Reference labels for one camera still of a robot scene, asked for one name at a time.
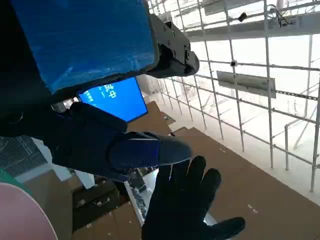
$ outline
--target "brown floor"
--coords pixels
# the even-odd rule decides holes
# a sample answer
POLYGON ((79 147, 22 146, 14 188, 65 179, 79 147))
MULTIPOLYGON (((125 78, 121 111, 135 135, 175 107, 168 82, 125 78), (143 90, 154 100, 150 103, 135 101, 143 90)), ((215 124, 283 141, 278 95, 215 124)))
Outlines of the brown floor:
POLYGON ((53 170, 27 181, 24 186, 49 218, 59 240, 72 237, 72 194, 53 170))
POLYGON ((209 210, 219 222, 244 217, 237 240, 319 240, 320 207, 211 137, 192 128, 177 133, 222 182, 209 210))

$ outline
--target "green fabric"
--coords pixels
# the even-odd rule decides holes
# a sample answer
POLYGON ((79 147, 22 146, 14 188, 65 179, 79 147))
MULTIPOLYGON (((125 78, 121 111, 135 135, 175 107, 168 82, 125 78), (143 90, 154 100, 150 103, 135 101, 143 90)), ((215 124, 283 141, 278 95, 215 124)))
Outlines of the green fabric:
POLYGON ((32 195, 31 192, 26 189, 20 182, 18 182, 14 177, 12 177, 9 173, 5 172, 2 169, 0 169, 0 183, 7 183, 17 186, 18 188, 21 188, 28 194, 32 195))

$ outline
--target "metal scaffolding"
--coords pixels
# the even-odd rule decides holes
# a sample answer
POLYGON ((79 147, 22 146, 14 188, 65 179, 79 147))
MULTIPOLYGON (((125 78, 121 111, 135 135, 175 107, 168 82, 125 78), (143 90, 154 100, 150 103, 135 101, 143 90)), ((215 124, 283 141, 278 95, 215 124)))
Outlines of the metal scaffolding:
MULTIPOLYGON (((231 64, 231 62, 236 62, 235 56, 234 56, 234 47, 233 47, 233 39, 231 37, 231 24, 233 21, 236 20, 236 18, 232 18, 229 16, 229 10, 228 10, 228 0, 223 0, 224 4, 225 4, 225 8, 224 8, 224 13, 225 13, 225 20, 220 20, 220 21, 215 21, 215 22, 210 22, 210 23, 205 23, 203 20, 203 13, 202 13, 202 3, 200 2, 200 0, 196 0, 196 4, 190 4, 188 6, 183 6, 181 5, 182 0, 172 0, 171 2, 175 2, 175 4, 177 4, 177 9, 171 10, 171 12, 176 12, 178 11, 178 14, 175 13, 176 18, 181 19, 181 27, 182 27, 182 31, 186 32, 187 30, 193 29, 193 28, 200 28, 203 34, 203 38, 204 38, 204 54, 206 56, 207 59, 200 59, 200 63, 204 63, 204 64, 208 64, 208 75, 202 75, 202 74, 195 74, 193 76, 194 81, 191 81, 190 78, 188 78, 188 80, 184 77, 180 77, 179 80, 177 78, 164 78, 161 81, 163 81, 163 85, 165 87, 165 91, 163 92, 161 88, 161 84, 159 83, 160 79, 158 79, 157 84, 159 85, 160 88, 160 93, 162 96, 162 100, 163 102, 165 102, 164 100, 164 96, 168 97, 168 100, 170 102, 170 106, 173 109, 173 101, 176 101, 178 107, 179 107, 179 111, 181 114, 183 114, 182 111, 182 106, 187 106, 188 111, 189 111, 189 115, 190 115, 190 119, 193 121, 195 116, 193 116, 192 114, 192 110, 198 111, 201 113, 202 115, 202 120, 203 120, 203 124, 204 124, 204 128, 206 129, 209 125, 210 125, 210 121, 208 121, 208 118, 205 119, 205 116, 210 117, 214 120, 217 120, 219 123, 219 131, 220 131, 220 135, 221 138, 224 139, 224 134, 223 134, 223 128, 222 128, 222 124, 225 124, 226 126, 229 126, 233 129, 236 129, 240 132, 240 140, 241 140, 241 146, 242 146, 242 151, 245 151, 245 141, 244 141, 244 135, 248 135, 256 140, 259 140, 265 144, 269 145, 269 154, 270 154, 270 167, 273 168, 274 167, 274 149, 278 149, 282 152, 285 153, 285 169, 287 171, 290 170, 289 167, 289 156, 294 157, 308 165, 311 166, 311 183, 310 183, 310 192, 314 191, 315 188, 315 174, 316 174, 316 169, 320 168, 320 164, 317 164, 317 158, 318 158, 318 139, 319 139, 319 121, 320 121, 320 79, 319 82, 317 84, 314 84, 312 86, 311 85, 311 72, 314 73, 319 73, 320 74, 320 68, 317 67, 312 67, 312 47, 313 47, 313 36, 310 35, 309 36, 309 43, 308 43, 308 66, 287 66, 287 65, 279 65, 279 64, 271 64, 270 63, 270 51, 269 51, 269 28, 268 28, 268 17, 270 14, 270 10, 268 10, 268 5, 267 5, 267 0, 263 0, 263 12, 259 12, 259 13, 255 13, 255 14, 249 14, 247 16, 247 19, 250 18, 254 18, 254 17, 259 17, 259 16, 264 16, 264 42, 265 42, 265 57, 266 57, 266 61, 265 64, 261 64, 261 63, 248 63, 248 62, 237 62, 237 64, 231 64), (200 20, 200 25, 196 25, 196 26, 191 26, 191 27, 186 27, 185 23, 184 23, 184 13, 189 13, 190 11, 188 11, 188 9, 192 9, 192 11, 197 11, 199 14, 199 20, 200 20), (231 55, 231 59, 230 61, 219 61, 219 60, 212 60, 210 59, 210 54, 209 54, 209 48, 208 48, 208 43, 205 40, 205 27, 207 26, 212 26, 215 24, 219 24, 219 23, 226 23, 227 25, 227 30, 228 30, 228 42, 229 42, 229 48, 230 48, 230 55, 231 55), (234 95, 229 95, 226 94, 224 92, 220 92, 219 90, 217 90, 217 87, 215 86, 215 83, 217 84, 218 79, 214 77, 213 75, 213 70, 212 67, 214 67, 214 65, 212 66, 212 64, 226 64, 226 65, 230 65, 232 68, 232 73, 233 73, 233 82, 234 82, 234 90, 235 90, 235 96, 234 95), (267 105, 263 105, 260 103, 255 103, 253 101, 249 101, 246 99, 242 99, 239 96, 239 89, 238 89, 238 83, 237 83, 237 79, 236 79, 236 75, 237 75, 237 66, 252 66, 252 67, 264 67, 266 70, 266 79, 267 79, 267 105), (304 114, 292 114, 290 112, 286 112, 280 109, 276 109, 275 107, 272 106, 272 100, 271 100, 271 77, 270 77, 270 69, 284 69, 284 70, 298 70, 298 71, 307 71, 307 79, 306 79, 306 89, 304 91, 302 91, 301 93, 294 93, 294 92, 290 92, 290 91, 284 91, 284 90, 276 90, 277 94, 280 95, 286 95, 286 96, 291 96, 293 98, 298 98, 298 99, 305 99, 304 101, 304 114), (210 89, 205 88, 203 86, 201 86, 201 84, 199 84, 198 79, 204 79, 207 80, 209 84, 211 84, 210 89), (173 92, 174 92, 174 96, 173 94, 170 94, 167 83, 172 82, 173 84, 173 92), (181 84, 182 85, 182 90, 181 90, 181 95, 178 95, 175 84, 181 84), (191 88, 191 89, 195 89, 196 91, 196 95, 197 97, 195 99, 197 99, 197 101, 199 101, 199 108, 194 107, 192 104, 190 104, 191 99, 188 97, 188 92, 187 92, 187 87, 191 88), (318 95, 317 96, 313 96, 311 95, 311 93, 318 91, 318 95), (205 91, 206 93, 210 93, 208 98, 205 98, 206 100, 204 100, 202 102, 201 100, 201 94, 200 91, 205 91), (206 110, 204 109, 205 106, 207 105, 210 97, 213 96, 212 101, 213 101, 213 105, 215 106, 215 110, 216 110, 216 115, 212 115, 210 112, 206 112, 206 110), (237 108, 237 117, 238 117, 238 125, 235 126, 225 120, 223 120, 221 118, 222 114, 225 114, 227 112, 229 112, 231 109, 224 109, 221 110, 220 107, 222 106, 223 103, 225 103, 225 100, 229 100, 229 101, 235 101, 236 102, 236 108, 237 108), (310 106, 310 102, 315 103, 316 102, 316 106, 315 108, 312 106, 311 109, 313 109, 312 114, 310 115, 310 113, 308 114, 308 107, 310 106), (254 106, 257 107, 259 109, 264 109, 267 110, 267 115, 268 115, 268 124, 269 124, 269 128, 268 128, 268 133, 269 133, 269 141, 266 139, 262 139, 261 137, 255 135, 254 132, 248 132, 247 130, 243 129, 244 124, 247 124, 248 122, 254 120, 255 118, 257 118, 257 115, 254 115, 248 119, 244 119, 244 121, 242 121, 242 114, 241 114, 241 108, 243 104, 247 104, 250 106, 254 106), (281 114, 283 116, 287 116, 287 117, 291 117, 293 118, 293 120, 288 121, 288 123, 284 124, 283 128, 281 130, 278 130, 277 132, 275 132, 273 134, 273 119, 272 116, 274 115, 273 113, 277 113, 277 114, 281 114), (312 160, 307 159, 306 157, 302 157, 296 153, 294 153, 295 151, 295 147, 293 147, 292 149, 290 149, 289 147, 289 131, 292 131, 290 129, 294 128, 297 125, 300 125, 302 123, 305 123, 305 126, 300 134, 300 136, 297 138, 296 142, 295 142, 295 146, 298 145, 298 142, 300 141, 302 135, 305 133, 305 130, 307 128, 308 125, 315 125, 315 132, 314 132, 314 145, 313 145, 313 153, 312 153, 312 160), (275 145, 274 144, 274 140, 277 136, 284 134, 284 148, 275 145)), ((166 13, 166 4, 170 4, 169 1, 161 1, 160 3, 158 2, 158 0, 155 0, 155 4, 151 3, 150 5, 150 11, 152 13, 155 12, 155 8, 157 8, 158 12, 160 13, 160 8, 159 6, 162 6, 164 13, 166 13)), ((303 3, 303 4, 297 4, 294 6, 289 6, 286 8, 282 8, 281 11, 290 11, 290 10, 294 10, 294 9, 299 9, 299 8, 305 8, 305 7, 309 7, 309 6, 317 6, 320 4, 320 1, 313 1, 313 2, 308 2, 308 3, 303 3)))

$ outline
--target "cardboard floor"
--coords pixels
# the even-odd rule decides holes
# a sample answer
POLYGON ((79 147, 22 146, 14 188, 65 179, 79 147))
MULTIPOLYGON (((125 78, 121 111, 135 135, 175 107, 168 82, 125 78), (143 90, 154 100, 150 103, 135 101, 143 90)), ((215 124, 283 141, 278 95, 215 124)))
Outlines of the cardboard floor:
POLYGON ((320 207, 196 128, 176 132, 222 183, 209 212, 219 222, 241 216, 236 240, 319 240, 320 207))

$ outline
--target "blue monitor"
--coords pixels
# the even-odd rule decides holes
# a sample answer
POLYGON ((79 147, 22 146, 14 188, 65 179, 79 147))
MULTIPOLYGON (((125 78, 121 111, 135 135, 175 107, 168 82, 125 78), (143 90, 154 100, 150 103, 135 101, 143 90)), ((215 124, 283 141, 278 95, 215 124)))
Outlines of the blue monitor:
POLYGON ((135 77, 96 86, 79 95, 82 102, 130 122, 148 112, 135 77))

